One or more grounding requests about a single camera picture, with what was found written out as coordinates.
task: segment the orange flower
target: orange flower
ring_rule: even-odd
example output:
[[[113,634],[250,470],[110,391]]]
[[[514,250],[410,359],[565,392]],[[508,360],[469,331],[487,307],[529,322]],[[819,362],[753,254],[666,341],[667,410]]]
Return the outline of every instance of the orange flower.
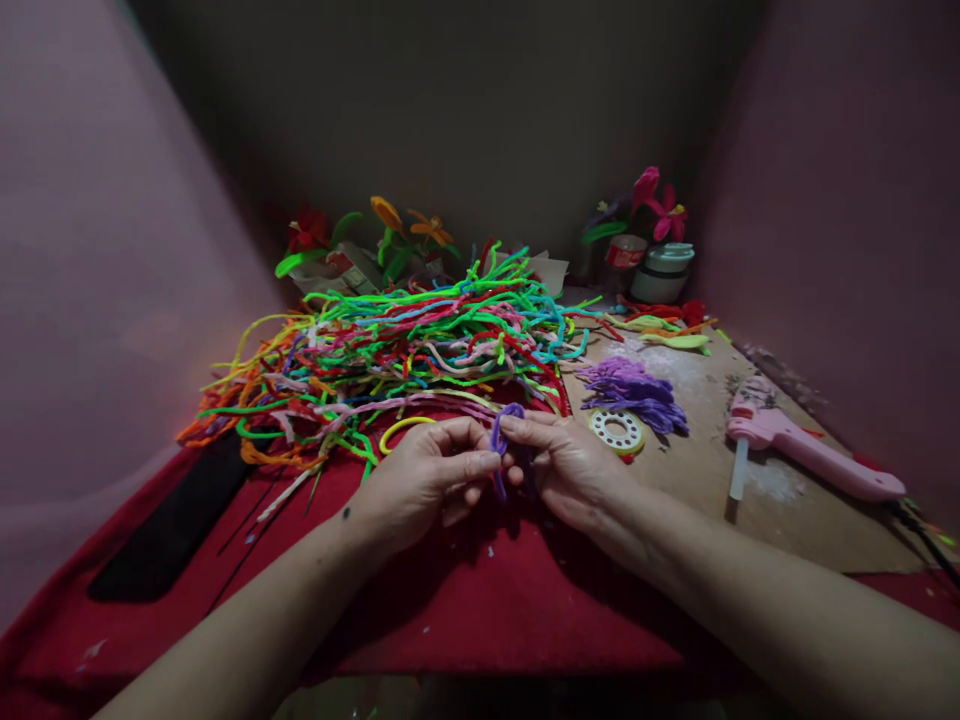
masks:
[[[370,198],[370,205],[377,214],[377,217],[383,221],[384,225],[394,232],[400,233],[400,237],[406,239],[407,235],[403,231],[403,221],[400,219],[400,213],[397,212],[397,209],[393,205],[379,195],[374,195]]]
[[[410,232],[412,232],[414,235],[425,235],[426,237],[431,237],[437,241],[437,245],[439,245],[441,248],[446,248],[447,245],[451,245],[453,243],[453,238],[450,236],[450,233],[443,229],[443,223],[440,222],[440,218],[438,218],[436,215],[427,220],[416,210],[407,210],[407,213],[413,215],[415,218],[417,218],[417,220],[420,221],[410,226]]]

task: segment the hot glue gun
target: hot glue gun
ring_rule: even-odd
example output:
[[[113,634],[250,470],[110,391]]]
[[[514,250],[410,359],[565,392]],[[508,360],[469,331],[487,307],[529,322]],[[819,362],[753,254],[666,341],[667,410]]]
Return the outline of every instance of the hot glue gun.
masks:
[[[740,383],[730,406],[727,435],[737,441],[730,497],[743,499],[747,450],[771,445],[834,487],[858,500],[880,503],[906,495],[903,483],[889,473],[871,470],[809,435],[773,406],[776,388],[755,375]]]

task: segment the jar lid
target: jar lid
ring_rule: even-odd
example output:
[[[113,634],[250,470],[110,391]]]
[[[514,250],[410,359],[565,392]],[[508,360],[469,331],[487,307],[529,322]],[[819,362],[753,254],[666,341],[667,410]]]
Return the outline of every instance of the jar lid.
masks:
[[[690,243],[655,245],[647,252],[646,266],[657,272],[681,272],[686,270],[694,254]]]

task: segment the fingernail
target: fingernail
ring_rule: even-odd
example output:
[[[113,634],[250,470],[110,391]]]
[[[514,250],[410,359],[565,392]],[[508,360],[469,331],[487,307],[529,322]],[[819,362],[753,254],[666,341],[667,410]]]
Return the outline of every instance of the fingernail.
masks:
[[[483,457],[480,458],[480,466],[484,470],[490,470],[492,472],[500,467],[500,456],[495,452],[485,450],[483,452]]]

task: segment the cardboard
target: cardboard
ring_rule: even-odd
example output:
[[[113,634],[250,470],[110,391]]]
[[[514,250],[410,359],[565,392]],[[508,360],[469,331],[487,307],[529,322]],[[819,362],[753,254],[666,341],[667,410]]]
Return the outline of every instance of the cardboard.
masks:
[[[642,362],[647,372],[673,383],[674,396],[687,413],[689,437],[671,435],[661,449],[657,436],[649,433],[629,466],[636,481],[709,517],[725,518],[752,538],[838,572],[908,573],[934,565],[920,540],[886,511],[834,490],[776,450],[750,454],[744,499],[739,504],[728,502],[734,446],[725,433],[727,378],[752,375],[756,368],[712,329],[707,333],[712,338],[707,346],[710,357],[655,345],[638,350],[632,333],[623,333],[625,343],[591,333],[588,360],[599,362],[616,352]],[[586,422],[589,411],[580,410],[588,395],[583,383],[570,369],[564,372],[564,382],[574,414]],[[777,400],[801,427],[826,432],[786,394],[781,392]],[[844,450],[829,434],[824,442]],[[956,561],[945,546],[940,547]]]

